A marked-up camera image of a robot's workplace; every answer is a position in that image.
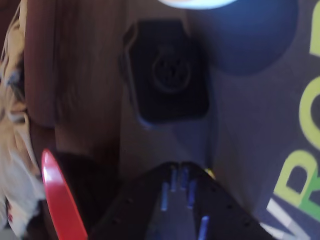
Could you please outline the black gripper finger with blue pads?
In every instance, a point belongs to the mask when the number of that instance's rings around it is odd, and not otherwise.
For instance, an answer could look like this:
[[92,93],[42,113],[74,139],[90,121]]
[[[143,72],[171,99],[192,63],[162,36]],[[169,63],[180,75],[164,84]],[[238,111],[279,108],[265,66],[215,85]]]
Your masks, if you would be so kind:
[[243,209],[204,169],[181,164],[181,188],[186,190],[197,240],[272,240],[259,222]]

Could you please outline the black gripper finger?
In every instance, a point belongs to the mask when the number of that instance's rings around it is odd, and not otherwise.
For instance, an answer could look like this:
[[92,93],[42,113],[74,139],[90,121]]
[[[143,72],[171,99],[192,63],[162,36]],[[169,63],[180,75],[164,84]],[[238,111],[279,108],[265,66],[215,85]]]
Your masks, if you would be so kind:
[[143,240],[154,211],[168,209],[177,172],[178,163],[166,162],[127,182],[88,239]]

